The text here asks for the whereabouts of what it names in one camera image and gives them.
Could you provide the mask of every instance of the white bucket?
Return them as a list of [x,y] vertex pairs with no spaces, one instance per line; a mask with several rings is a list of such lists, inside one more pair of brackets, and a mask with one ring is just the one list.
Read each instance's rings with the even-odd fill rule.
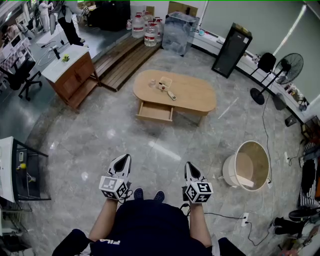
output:
[[269,166],[265,149],[258,142],[249,140],[225,160],[222,167],[223,178],[230,186],[257,191],[267,181]]

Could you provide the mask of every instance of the standing fan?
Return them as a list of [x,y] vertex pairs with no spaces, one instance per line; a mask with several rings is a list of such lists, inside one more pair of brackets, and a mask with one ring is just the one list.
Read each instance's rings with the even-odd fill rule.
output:
[[262,90],[256,88],[250,90],[251,97],[259,105],[265,103],[262,93],[276,80],[276,83],[284,85],[293,81],[301,72],[304,66],[304,58],[298,53],[290,53],[284,56],[276,65],[274,73],[277,72],[272,81]]

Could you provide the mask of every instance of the remote control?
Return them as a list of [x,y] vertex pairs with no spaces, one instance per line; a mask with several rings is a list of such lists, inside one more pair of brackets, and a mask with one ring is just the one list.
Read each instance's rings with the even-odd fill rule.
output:
[[168,90],[168,95],[170,96],[170,98],[173,100],[173,101],[175,101],[177,98],[176,98],[176,96],[171,92],[171,91],[169,91]]

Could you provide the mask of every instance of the fan base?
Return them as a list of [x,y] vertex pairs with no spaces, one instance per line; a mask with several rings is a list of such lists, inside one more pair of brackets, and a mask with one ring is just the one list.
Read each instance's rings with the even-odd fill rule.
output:
[[252,99],[258,103],[259,105],[263,105],[265,103],[265,97],[262,94],[259,94],[260,91],[256,88],[252,88],[250,90],[250,95]]

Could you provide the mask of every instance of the oval wooden table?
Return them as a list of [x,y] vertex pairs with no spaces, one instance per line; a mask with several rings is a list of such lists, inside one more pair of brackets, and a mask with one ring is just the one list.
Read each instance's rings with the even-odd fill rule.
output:
[[[166,91],[158,89],[161,77],[172,79],[169,90],[175,95],[173,101]],[[149,82],[155,79],[156,88]],[[173,111],[187,112],[204,117],[216,108],[216,93],[205,80],[160,70],[141,72],[134,81],[133,92],[140,100],[136,117],[142,120],[171,123]]]

